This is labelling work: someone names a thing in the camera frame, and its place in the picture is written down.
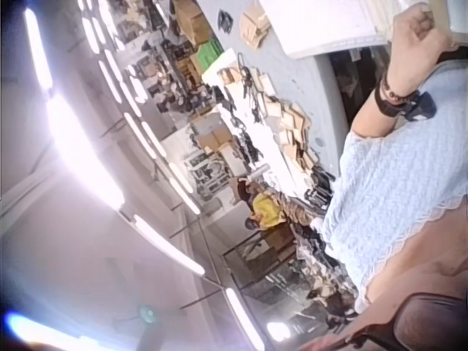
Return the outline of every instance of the ceiling light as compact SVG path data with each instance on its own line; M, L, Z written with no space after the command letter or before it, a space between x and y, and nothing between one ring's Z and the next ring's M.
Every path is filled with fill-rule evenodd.
M169 182L170 185L173 186L174 190L177 191L178 196L180 196L182 200L190 207L193 213L196 215L200 214L200 209L197 207L197 205L195 205L195 203L192 201L189 195L187 195L186 192L181 188L177 180L175 180L174 178L169 178Z
M135 77L130 77L130 81L132 82L133 89L135 90L137 95L140 97L140 99L147 100L148 94L146 93L146 89L141 83L141 81Z
M174 165L172 162L169 163L170 169L174 172L175 176L177 179L182 183L184 186L185 190L188 191L190 194L193 193L193 188L190 186L189 182L185 179L184 175L182 172L177 168L176 165Z
M99 41L102 44L105 44L104 32L102 31L102 28L101 28L101 25L99 24L99 21L95 17L93 17L93 25L94 25L94 29L96 29L96 33L97 33L97 37L99 38Z
M164 23L166 23L166 26L169 28L169 19L167 18L166 14L164 13L164 11L162 11L162 7L160 4L156 4L156 9L158 10L159 14L161 15L162 17L162 20L164 21Z
M29 46L31 47L32 61L36 70L37 80L43 89L52 88L52 75L50 74L47 58L45 57L44 47L42 46L39 25L36 15L30 9L24 12L26 28L28 31Z
M267 324L266 328L274 341L282 342L291 337L291 331L284 323L271 322Z
M133 65L129 64L127 66L127 69L129 70L130 74L131 75L137 75L136 71L135 71L135 68L133 67Z
M131 115L125 112L124 116L127 120L127 123L130 125L130 128L132 128L133 132L137 135L137 138L140 141L141 145L143 145L143 147L145 148L146 152L148 152L149 156L152 159L156 159L156 152L154 152L154 150L150 147L148 141L146 141L145 137L143 136L143 133L140 131L140 128L138 128Z
M119 51L124 51L125 50L125 45L123 44L123 42L119 38L114 38L114 41L116 42L117 49Z
M101 14L102 21L107 27L107 31L111 37L117 37L118 32L116 25L113 21L112 14L110 13L109 4L106 0L99 0L99 13Z
M256 351L264 351L265 344L263 344L262 338L260 338L260 335L258 335L258 332L255 330L254 325L247 316L247 313L244 311L244 308L242 307L241 302L239 301L239 298L235 294L234 290L231 288L226 289L226 295L235 315L239 319L242 328L245 330Z
M120 69L117 66L117 62L114 59L114 56L112 56L112 53L108 49L105 49L104 54L105 54L105 57L107 58L107 61L109 62L112 72L114 72L114 75L116 75L117 80L119 82L124 81L124 78L122 77L122 74L120 73Z
M16 313L8 313L5 322L19 339L28 344L49 345L54 349L65 351L112 351L107 347L100 347L99 343L93 339L83 336L79 339L74 338Z
M125 97L129 101L129 104L132 107L133 112L135 112L135 115L137 115L138 117L141 117L141 111L138 108L136 102L133 100L133 97L130 94L130 90L129 90L128 86L124 82L121 82L120 87L121 87L122 91L124 92Z
M205 274L205 269L201 265L196 263L186 254L172 245L169 241L163 238L148 223L141 219L141 217L135 214L134 219L135 226L140 230L141 235L150 243L152 243L156 248L161 250L164 254L177 261L181 265L184 265L194 273L200 276Z
M157 140L156 135L154 135L149 125L144 121L141 122L141 125L143 126L143 129L145 130L146 134L148 134L149 140L151 140L154 146L156 146L157 151L161 154L161 156L166 157L167 156L166 150L164 150L159 140Z
M67 101L55 95L47 101L47 112L50 131L65 163L94 194L118 210L125 202L124 195L98 159Z
M86 37L88 38L89 46L94 53L99 53L99 44L97 43L96 36L94 35L93 27L88 18L83 17L83 27L85 29Z
M114 96L114 99L116 99L116 101L119 104L121 104L122 98L120 98L120 94L118 93L117 88L114 85L114 81L112 80L112 77L110 76L109 71L107 70L107 67L102 61L99 61L99 66L101 67L102 74L104 75L104 78L107 81L107 84L109 85L110 91L112 91L112 95Z

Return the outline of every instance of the lace trim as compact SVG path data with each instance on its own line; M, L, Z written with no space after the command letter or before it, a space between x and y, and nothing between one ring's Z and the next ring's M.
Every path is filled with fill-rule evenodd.
M423 216L421 219L416 221L416 224L413 225L411 229L403 233L402 235L399 236L398 240L395 242L394 245L392 245L392 248L390 252L379 262L377 262L374 267L372 268L371 272L366 275L366 278L363 280L364 281L364 291L363 291L363 299L364 301L369 304L367 301L367 286L370 284L372 278L374 278L376 275L382 273L385 265L387 264L387 261L398 254L404 246L404 243L408 240L411 239L413 236L418 234L426 225L428 222L434 222L440 219L444 213L447 210L454 210L458 207L460 207L461 202L463 201L463 198L467 196L466 191L463 191L462 194L456 195L453 197L451 200L445 201L442 204L438 205L434 210L432 210L430 213L426 214Z

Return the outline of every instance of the yellow shirt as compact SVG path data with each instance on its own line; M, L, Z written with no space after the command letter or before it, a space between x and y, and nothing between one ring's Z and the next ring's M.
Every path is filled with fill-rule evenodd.
M255 197L252 206L255 214L261 215L260 228L267 229L286 222L281 208L267 195L259 194Z

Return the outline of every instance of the wrist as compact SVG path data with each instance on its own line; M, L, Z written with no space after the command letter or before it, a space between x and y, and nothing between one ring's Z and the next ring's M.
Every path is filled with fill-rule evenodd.
M398 79L391 68L384 73L380 84L382 97L392 105L401 105L407 102L416 90L417 87L413 87L408 79Z

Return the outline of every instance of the workbench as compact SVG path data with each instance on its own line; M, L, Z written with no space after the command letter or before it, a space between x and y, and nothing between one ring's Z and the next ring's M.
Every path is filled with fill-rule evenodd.
M272 29L258 49L251 49L241 39L238 22L241 13L253 3L254 0L198 0L222 47L242 53L248 67L270 75L278 98L301 107L312 124L309 147L319 156L322 166L337 176L349 126L330 60L327 55L298 60L286 56ZM218 29L219 10L233 17L230 34Z

